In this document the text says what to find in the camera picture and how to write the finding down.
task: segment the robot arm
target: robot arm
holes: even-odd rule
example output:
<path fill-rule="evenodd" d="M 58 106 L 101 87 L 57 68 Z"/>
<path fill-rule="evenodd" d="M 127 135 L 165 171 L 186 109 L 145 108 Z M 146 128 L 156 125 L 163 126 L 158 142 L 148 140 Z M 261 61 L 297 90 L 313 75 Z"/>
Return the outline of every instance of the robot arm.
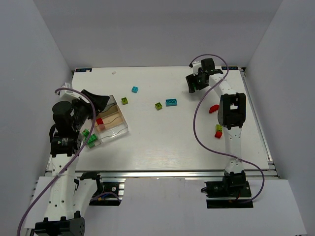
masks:
<path fill-rule="evenodd" d="M 96 115 L 104 110 L 109 100 L 109 96 L 94 95 L 86 90 L 82 93 L 93 102 Z M 53 106 L 55 124 L 50 132 L 52 176 L 60 177 L 51 186 L 44 220 L 36 223 L 35 233 L 39 236 L 82 236 L 85 230 L 83 216 L 90 199 L 103 192 L 100 175 L 84 173 L 79 181 L 75 176 L 78 158 L 65 172 L 59 173 L 80 149 L 80 129 L 86 119 L 93 117 L 93 112 L 89 103 L 72 92 L 62 91 L 60 97 L 65 101 Z"/>
<path fill-rule="evenodd" d="M 221 70 L 215 69 L 211 58 L 195 62 L 191 67 L 193 74 L 186 77 L 191 93 L 207 86 L 214 86 L 221 79 L 220 74 L 223 74 Z M 214 90 L 220 97 L 218 121 L 224 133 L 225 152 L 238 157 L 238 159 L 229 158 L 224 169 L 222 191 L 226 193 L 226 196 L 230 196 L 246 185 L 246 175 L 240 161 L 241 132 L 246 119 L 246 96 L 244 93 L 237 93 L 225 80 Z"/>

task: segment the light blue block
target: light blue block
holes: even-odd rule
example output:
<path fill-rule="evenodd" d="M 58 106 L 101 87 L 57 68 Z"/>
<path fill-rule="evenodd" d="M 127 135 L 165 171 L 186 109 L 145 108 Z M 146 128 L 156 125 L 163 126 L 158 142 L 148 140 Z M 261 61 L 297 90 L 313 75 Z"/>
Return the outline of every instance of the light blue block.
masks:
<path fill-rule="evenodd" d="M 166 103 L 167 107 L 177 106 L 177 100 L 176 99 L 166 99 L 165 103 Z"/>
<path fill-rule="evenodd" d="M 137 93 L 137 92 L 138 92 L 138 90 L 139 90 L 139 88 L 138 88 L 138 87 L 132 87 L 131 92 Z"/>

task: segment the gray wall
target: gray wall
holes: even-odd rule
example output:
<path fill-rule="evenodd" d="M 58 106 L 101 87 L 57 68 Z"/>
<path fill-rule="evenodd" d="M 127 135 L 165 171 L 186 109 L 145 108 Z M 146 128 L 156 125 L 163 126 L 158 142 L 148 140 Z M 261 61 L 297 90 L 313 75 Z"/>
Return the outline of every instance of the gray wall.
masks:
<path fill-rule="evenodd" d="M 34 2 L 74 69 L 184 66 L 203 53 L 246 66 L 282 0 Z"/>
<path fill-rule="evenodd" d="M 0 235 L 15 235 L 44 174 L 54 89 L 71 72 L 32 0 L 0 1 Z"/>
<path fill-rule="evenodd" d="M 247 68 L 254 104 L 281 177 L 315 236 L 315 1 L 284 0 Z"/>

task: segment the black label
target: black label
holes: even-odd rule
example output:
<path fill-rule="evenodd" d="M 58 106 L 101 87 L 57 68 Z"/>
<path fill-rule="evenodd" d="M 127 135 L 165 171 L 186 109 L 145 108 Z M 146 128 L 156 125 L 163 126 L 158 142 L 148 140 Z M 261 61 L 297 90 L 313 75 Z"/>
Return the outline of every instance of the black label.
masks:
<path fill-rule="evenodd" d="M 221 66 L 221 69 L 222 70 L 227 70 L 226 66 Z M 238 67 L 237 66 L 229 66 L 228 69 L 229 70 L 238 70 Z"/>
<path fill-rule="evenodd" d="M 75 72 L 92 72 L 92 68 L 77 68 Z"/>

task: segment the clear plastic bin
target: clear plastic bin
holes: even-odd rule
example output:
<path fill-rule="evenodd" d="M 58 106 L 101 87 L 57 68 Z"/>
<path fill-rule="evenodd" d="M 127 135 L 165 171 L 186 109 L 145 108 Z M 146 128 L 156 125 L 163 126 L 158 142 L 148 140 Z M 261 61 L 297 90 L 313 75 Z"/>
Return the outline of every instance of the clear plastic bin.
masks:
<path fill-rule="evenodd" d="M 128 132 L 126 120 L 113 95 L 110 95 L 110 99 L 104 111 L 96 117 L 96 120 L 98 119 L 101 119 L 103 124 L 95 122 L 92 134 L 96 134 L 97 140 L 87 144 L 86 147 L 88 149 L 94 148 L 101 143 L 106 143 Z M 83 133 L 85 129 L 90 130 L 91 125 L 92 121 L 87 120 L 82 126 L 80 132 Z"/>

